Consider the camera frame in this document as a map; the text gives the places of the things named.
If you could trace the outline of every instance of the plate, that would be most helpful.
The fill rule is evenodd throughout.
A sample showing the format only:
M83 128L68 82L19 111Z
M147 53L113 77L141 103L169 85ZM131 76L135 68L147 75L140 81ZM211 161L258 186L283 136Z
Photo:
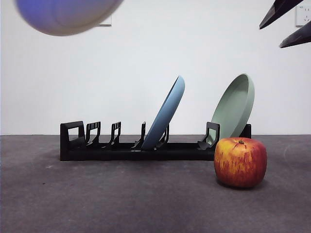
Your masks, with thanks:
M174 116L184 91L185 81L181 76L178 76L141 146L142 150L151 150L156 147Z
M247 74L238 76L220 99L211 122L220 124L220 139L239 137L251 115L255 99L253 81ZM214 141L215 131L210 131L207 142Z

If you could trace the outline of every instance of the dish rack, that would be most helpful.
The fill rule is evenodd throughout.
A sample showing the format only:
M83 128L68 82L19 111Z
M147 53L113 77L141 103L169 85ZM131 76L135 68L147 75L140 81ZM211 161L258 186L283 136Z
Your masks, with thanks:
M170 126L152 150L142 150L146 133L146 122L141 125L141 135L133 143L120 143L121 122L112 124L111 139L107 143L99 142L101 122L87 124L86 135L83 121L63 123L60 125L60 160L61 161L86 161L86 160L194 160L213 161L216 145L219 141L221 125L207 122L206 134L197 143L171 143L169 142ZM69 130L78 128L78 137L70 140ZM97 130L94 139L90 139L91 130ZM207 142L209 131L216 132L215 140ZM251 125L247 124L240 137L251 138Z

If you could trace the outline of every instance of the gray floor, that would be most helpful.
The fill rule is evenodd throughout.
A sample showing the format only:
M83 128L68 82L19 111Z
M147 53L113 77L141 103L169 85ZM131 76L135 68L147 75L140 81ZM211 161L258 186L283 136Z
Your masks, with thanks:
M60 162L58 136L3 136L1 232L310 233L311 135L254 138L268 169L241 190L212 162Z

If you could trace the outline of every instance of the black object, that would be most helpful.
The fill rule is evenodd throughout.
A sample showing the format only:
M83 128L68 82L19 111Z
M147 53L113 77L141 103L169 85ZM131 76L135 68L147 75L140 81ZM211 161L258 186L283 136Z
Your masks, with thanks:
M262 20L259 28L263 29L276 21L278 18L286 14L292 8L297 6L303 0L276 0L265 18Z
M69 140L69 129L78 128L78 138ZM90 141L90 131L97 129L97 135ZM207 143L209 130L216 131L216 138L211 144ZM207 123L207 133L202 141L197 143L169 143L169 126L164 136L153 150L142 150L146 122L141 126L141 136L135 143L120 143L121 122L112 124L111 139L108 143L99 142L101 123L87 124L86 138L82 121L63 123L60 125L60 160L199 160L213 161L216 144L219 141L220 125ZM251 125L246 125L242 137L251 138Z
M311 22L291 34L280 44L281 48L300 45L311 42Z

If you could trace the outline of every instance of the wall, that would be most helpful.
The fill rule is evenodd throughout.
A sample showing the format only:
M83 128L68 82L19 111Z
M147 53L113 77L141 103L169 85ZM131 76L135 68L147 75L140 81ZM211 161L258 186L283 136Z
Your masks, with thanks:
M248 73L256 134L311 133L311 44L280 49L294 10L259 23L272 0L125 0L112 28L53 37L1 1L1 133L58 134L61 122L122 121L124 134L152 124L178 74L186 92L173 134L204 133L230 82Z

